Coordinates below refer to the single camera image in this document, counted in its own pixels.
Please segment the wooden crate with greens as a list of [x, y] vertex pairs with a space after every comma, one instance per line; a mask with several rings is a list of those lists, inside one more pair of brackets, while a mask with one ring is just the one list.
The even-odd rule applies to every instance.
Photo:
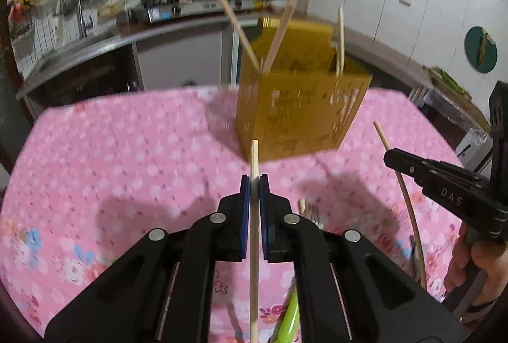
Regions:
[[423, 69], [428, 73], [432, 84], [446, 97], [452, 100], [453, 103], [461, 107], [470, 108], [474, 106], [471, 94], [456, 80], [454, 80], [447, 72], [437, 66], [428, 67], [423, 66]]

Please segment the steel sink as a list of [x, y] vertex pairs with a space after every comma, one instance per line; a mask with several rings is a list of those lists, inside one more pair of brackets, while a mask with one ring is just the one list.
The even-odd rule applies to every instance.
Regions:
[[109, 40], [115, 35], [118, 35], [117, 29], [103, 29], [98, 33], [88, 34], [85, 38], [71, 42], [59, 49], [55, 49], [45, 54], [37, 61], [34, 68], [28, 74], [28, 77], [35, 76], [39, 72], [46, 70], [53, 63], [67, 61], [68, 59], [71, 59], [74, 54], [94, 47], [96, 44]]

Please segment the steel gas stove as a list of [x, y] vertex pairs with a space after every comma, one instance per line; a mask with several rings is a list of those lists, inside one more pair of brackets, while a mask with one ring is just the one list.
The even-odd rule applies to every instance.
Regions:
[[[264, 7], [263, 0], [229, 0], [234, 12], [258, 10]], [[218, 0], [191, 0], [189, 3], [160, 2], [139, 5], [127, 15], [133, 23], [163, 23], [191, 16], [224, 14], [224, 6]]]

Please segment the green round wall board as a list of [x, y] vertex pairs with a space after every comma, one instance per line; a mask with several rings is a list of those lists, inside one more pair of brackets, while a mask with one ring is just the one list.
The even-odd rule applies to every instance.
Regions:
[[464, 38], [464, 51], [469, 64], [479, 73], [488, 74], [497, 64], [497, 45], [481, 26], [468, 30]]

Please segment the pink floral tablecloth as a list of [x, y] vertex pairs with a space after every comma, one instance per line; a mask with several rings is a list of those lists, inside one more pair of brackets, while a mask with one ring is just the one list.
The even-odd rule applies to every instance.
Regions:
[[[189, 87], [48, 109], [17, 158], [1, 209], [1, 279], [38, 333], [148, 230], [187, 229], [250, 171], [234, 129], [234, 89]], [[381, 139], [457, 163], [426, 117], [396, 91], [370, 89], [336, 150], [265, 162], [271, 191], [305, 200], [324, 228], [368, 229]]]

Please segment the golden perforated utensil holder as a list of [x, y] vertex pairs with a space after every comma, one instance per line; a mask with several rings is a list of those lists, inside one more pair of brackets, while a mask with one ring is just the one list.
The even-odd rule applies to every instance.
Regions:
[[372, 76], [351, 58], [337, 71], [332, 34], [328, 24], [291, 20], [269, 72], [243, 56], [235, 127], [244, 156], [251, 155], [253, 140], [262, 162], [342, 143]]

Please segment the green plastic utensil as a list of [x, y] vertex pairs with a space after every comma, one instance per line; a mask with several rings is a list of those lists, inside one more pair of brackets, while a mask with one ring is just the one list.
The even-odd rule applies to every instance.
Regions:
[[290, 343], [294, 341], [300, 326], [300, 311], [298, 303], [298, 291], [296, 279], [293, 279], [291, 293], [288, 298], [288, 306], [283, 319], [280, 321], [277, 332], [274, 333], [270, 342]]

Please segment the kitchen counter cabinet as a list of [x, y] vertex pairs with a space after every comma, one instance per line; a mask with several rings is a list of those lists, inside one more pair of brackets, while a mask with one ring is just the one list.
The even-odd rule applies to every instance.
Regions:
[[[118, 35], [26, 79], [17, 99], [34, 106], [46, 105], [49, 100], [36, 97], [43, 85], [117, 50], [126, 53], [127, 70], [138, 89], [169, 89], [188, 82], [235, 83], [239, 78], [239, 39], [225, 15], [190, 18], [158, 27], [133, 24], [113, 29], [118, 30]], [[438, 126], [451, 140], [464, 132], [472, 145], [492, 145], [488, 122], [476, 120], [469, 109], [441, 93], [422, 64], [353, 29], [345, 29], [344, 34], [345, 53], [373, 71], [373, 86], [401, 89], [421, 109], [436, 111]]]

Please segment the steel faucet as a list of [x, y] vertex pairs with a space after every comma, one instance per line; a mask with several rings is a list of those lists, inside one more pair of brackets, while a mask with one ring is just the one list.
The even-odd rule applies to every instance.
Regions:
[[79, 37], [83, 39], [88, 36], [88, 30], [94, 26], [94, 23], [92, 19], [85, 21], [84, 0], [59, 0], [58, 11], [62, 16], [69, 16], [75, 12]]

